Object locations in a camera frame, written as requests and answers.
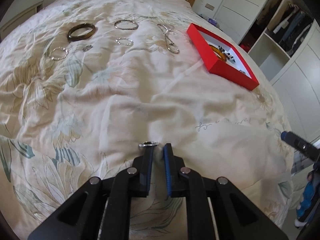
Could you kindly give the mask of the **twisted silver hoop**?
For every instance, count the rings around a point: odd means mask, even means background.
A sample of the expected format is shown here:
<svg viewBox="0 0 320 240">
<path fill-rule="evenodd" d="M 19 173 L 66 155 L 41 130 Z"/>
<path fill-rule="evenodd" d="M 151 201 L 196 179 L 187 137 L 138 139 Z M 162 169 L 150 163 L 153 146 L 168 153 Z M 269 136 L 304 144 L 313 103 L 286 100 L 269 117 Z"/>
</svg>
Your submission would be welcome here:
<svg viewBox="0 0 320 240">
<path fill-rule="evenodd" d="M 53 61 L 60 61 L 68 56 L 68 49 L 65 47 L 56 47 L 50 53 L 50 59 Z"/>
<path fill-rule="evenodd" d="M 134 44 L 132 39 L 126 37 L 119 37 L 115 41 L 120 46 L 132 46 Z"/>
</svg>

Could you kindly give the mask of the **white wardrobe door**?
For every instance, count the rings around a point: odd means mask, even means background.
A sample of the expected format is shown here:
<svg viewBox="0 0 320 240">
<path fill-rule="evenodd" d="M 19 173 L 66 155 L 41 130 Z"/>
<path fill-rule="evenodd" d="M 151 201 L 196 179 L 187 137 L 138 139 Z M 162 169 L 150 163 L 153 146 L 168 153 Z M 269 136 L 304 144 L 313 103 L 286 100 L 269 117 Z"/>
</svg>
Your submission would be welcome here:
<svg viewBox="0 0 320 240">
<path fill-rule="evenodd" d="M 223 0 L 215 19 L 220 29 L 239 44 L 267 0 Z"/>
</svg>

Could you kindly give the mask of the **low white wall cabinet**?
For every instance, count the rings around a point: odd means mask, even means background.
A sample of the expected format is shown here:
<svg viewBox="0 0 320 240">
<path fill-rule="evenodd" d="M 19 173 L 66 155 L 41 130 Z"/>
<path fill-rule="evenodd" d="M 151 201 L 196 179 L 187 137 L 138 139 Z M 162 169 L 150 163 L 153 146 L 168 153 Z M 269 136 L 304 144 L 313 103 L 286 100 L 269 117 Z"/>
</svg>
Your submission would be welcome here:
<svg viewBox="0 0 320 240">
<path fill-rule="evenodd" d="M 1 19 L 1 41 L 43 8 L 44 0 L 15 0 Z"/>
</svg>

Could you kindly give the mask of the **amber orange bangle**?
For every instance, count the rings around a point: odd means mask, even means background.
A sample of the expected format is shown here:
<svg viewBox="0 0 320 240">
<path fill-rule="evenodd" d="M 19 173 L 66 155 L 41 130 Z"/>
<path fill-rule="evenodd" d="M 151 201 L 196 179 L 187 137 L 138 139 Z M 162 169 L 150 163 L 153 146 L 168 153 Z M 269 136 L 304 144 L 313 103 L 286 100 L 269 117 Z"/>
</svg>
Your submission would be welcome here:
<svg viewBox="0 0 320 240">
<path fill-rule="evenodd" d="M 221 50 L 220 47 L 216 47 L 214 45 L 209 45 L 211 50 L 215 53 L 215 55 L 218 57 L 218 59 L 220 59 L 223 62 L 227 61 L 227 56 L 225 55 L 225 53 Z"/>
</svg>

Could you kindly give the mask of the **thin silver bangle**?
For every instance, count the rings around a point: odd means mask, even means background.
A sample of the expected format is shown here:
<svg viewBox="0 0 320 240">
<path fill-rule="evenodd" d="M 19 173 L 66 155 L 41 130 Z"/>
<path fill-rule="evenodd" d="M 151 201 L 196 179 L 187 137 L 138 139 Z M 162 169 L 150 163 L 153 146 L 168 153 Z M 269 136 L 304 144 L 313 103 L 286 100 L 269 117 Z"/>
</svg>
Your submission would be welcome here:
<svg viewBox="0 0 320 240">
<path fill-rule="evenodd" d="M 139 25 L 133 20 L 117 20 L 114 27 L 120 30 L 137 30 Z"/>
</svg>

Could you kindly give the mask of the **hanging clothes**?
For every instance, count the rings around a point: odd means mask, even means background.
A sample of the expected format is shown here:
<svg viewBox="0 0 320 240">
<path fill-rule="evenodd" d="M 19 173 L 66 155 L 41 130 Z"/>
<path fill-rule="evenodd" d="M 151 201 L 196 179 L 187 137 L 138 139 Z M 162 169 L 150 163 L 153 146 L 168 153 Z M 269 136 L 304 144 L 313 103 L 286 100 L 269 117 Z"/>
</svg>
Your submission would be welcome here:
<svg viewBox="0 0 320 240">
<path fill-rule="evenodd" d="M 263 37 L 290 59 L 308 34 L 313 20 L 303 0 L 281 0 Z"/>
</svg>

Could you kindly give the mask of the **red bag in closet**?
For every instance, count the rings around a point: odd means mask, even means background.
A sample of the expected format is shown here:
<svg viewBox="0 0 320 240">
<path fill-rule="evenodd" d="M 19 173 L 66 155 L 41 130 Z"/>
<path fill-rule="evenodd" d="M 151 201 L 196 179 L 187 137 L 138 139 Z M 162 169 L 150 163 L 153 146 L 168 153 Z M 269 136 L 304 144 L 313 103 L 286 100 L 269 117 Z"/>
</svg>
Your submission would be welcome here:
<svg viewBox="0 0 320 240">
<path fill-rule="evenodd" d="M 243 40 L 240 42 L 239 46 L 240 46 L 246 53 L 248 53 L 248 52 L 251 50 L 251 48 L 252 48 L 252 46 L 253 46 L 254 43 L 255 43 L 255 40 L 248 38 L 248 39 L 243 39 Z"/>
</svg>

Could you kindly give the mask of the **right wall switch plate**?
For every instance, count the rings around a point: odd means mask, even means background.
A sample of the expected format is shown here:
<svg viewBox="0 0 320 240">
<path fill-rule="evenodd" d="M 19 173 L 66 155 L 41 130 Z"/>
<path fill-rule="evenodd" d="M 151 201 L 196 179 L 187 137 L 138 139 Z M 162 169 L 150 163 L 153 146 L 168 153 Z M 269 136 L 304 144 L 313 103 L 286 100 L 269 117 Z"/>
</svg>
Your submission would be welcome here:
<svg viewBox="0 0 320 240">
<path fill-rule="evenodd" d="M 209 4 L 209 3 L 206 3 L 205 8 L 207 8 L 207 9 L 209 9 L 211 11 L 214 11 L 214 9 L 215 9 L 215 7 L 213 5 L 211 5 L 211 4 Z"/>
</svg>

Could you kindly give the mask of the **red jewelry box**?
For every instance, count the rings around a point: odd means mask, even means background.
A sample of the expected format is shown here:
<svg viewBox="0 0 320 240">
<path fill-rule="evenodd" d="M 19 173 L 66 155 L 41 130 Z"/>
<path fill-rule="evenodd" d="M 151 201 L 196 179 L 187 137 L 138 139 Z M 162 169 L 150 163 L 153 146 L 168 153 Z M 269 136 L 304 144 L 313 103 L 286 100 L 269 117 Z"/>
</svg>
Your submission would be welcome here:
<svg viewBox="0 0 320 240">
<path fill-rule="evenodd" d="M 230 42 L 194 23 L 189 25 L 187 34 L 209 73 L 232 81 L 247 90 L 254 90 L 259 86 L 259 82 L 248 63 Z M 221 48 L 227 56 L 226 62 L 218 59 L 211 50 L 210 44 Z"/>
</svg>

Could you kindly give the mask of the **open closet shelving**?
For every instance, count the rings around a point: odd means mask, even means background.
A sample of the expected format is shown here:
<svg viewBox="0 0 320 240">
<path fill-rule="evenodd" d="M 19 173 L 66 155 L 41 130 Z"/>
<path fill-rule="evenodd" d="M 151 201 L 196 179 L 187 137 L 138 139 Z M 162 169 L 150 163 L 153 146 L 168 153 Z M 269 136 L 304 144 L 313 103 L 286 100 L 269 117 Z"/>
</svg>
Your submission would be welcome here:
<svg viewBox="0 0 320 240">
<path fill-rule="evenodd" d="M 250 1 L 264 8 L 269 0 Z M 308 11 L 303 0 L 280 0 L 248 54 L 278 93 L 293 132 L 315 141 L 319 139 L 319 25 L 313 20 L 298 35 L 295 47 L 285 49 L 273 31 L 290 6 Z"/>
</svg>

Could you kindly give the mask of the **dark brown bangle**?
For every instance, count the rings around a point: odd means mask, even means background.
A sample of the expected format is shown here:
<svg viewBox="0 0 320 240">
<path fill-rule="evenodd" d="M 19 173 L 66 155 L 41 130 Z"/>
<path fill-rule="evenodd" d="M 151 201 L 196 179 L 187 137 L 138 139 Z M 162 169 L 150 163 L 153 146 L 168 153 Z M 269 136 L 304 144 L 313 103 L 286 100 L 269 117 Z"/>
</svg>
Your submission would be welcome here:
<svg viewBox="0 0 320 240">
<path fill-rule="evenodd" d="M 85 28 L 89 28 L 91 31 L 89 33 L 86 34 L 82 34 L 82 35 L 73 35 L 74 32 L 76 32 L 79 29 L 85 29 Z M 87 40 L 89 39 L 91 36 L 93 36 L 95 34 L 95 32 L 97 31 L 95 25 L 91 24 L 91 23 L 83 23 L 83 24 L 79 24 L 76 25 L 74 27 L 72 27 L 68 34 L 67 34 L 67 40 L 69 42 L 75 42 L 75 41 L 81 41 L 81 40 Z"/>
</svg>

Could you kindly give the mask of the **floral beige bed quilt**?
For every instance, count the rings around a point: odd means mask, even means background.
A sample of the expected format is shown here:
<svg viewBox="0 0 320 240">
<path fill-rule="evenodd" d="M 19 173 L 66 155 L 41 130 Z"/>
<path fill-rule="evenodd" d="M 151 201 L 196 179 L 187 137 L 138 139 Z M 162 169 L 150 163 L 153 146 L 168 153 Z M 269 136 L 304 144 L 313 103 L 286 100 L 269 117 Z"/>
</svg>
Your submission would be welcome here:
<svg viewBox="0 0 320 240">
<path fill-rule="evenodd" d="M 117 20 L 139 27 L 116 29 Z M 95 34 L 69 42 L 83 23 Z M 293 152 L 280 139 L 289 122 L 278 94 L 247 53 L 253 91 L 208 73 L 192 23 L 227 39 L 184 0 L 56 0 L 1 42 L 1 212 L 18 238 L 92 176 L 130 167 L 144 141 L 172 144 L 205 177 L 227 177 L 283 225 Z M 51 60 L 56 47 L 68 56 Z"/>
</svg>

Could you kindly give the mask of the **purple tissue box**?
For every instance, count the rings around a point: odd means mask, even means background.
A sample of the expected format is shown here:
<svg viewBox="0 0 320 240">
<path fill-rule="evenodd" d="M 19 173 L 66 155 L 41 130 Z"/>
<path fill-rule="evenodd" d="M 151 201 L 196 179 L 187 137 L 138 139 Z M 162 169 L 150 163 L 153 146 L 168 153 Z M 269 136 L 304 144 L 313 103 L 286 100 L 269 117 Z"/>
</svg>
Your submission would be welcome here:
<svg viewBox="0 0 320 240">
<path fill-rule="evenodd" d="M 208 18 L 208 22 L 210 24 L 214 25 L 214 26 L 218 26 L 219 25 L 218 22 L 216 20 L 212 19 L 212 18 Z"/>
</svg>

